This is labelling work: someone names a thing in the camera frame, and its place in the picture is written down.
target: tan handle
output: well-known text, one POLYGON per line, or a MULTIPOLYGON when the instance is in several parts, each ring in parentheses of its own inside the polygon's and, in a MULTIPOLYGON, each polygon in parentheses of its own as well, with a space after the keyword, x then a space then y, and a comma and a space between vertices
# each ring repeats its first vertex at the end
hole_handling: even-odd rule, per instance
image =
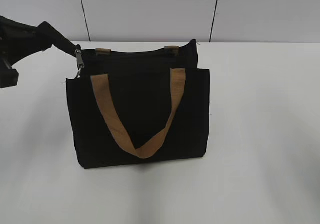
POLYGON ((100 112, 119 147, 125 152, 141 159, 152 157, 163 146, 184 95, 186 70, 170 69, 171 114, 165 128, 138 149, 135 149, 127 130, 119 119, 110 92, 108 74, 91 76, 91 82, 100 112))

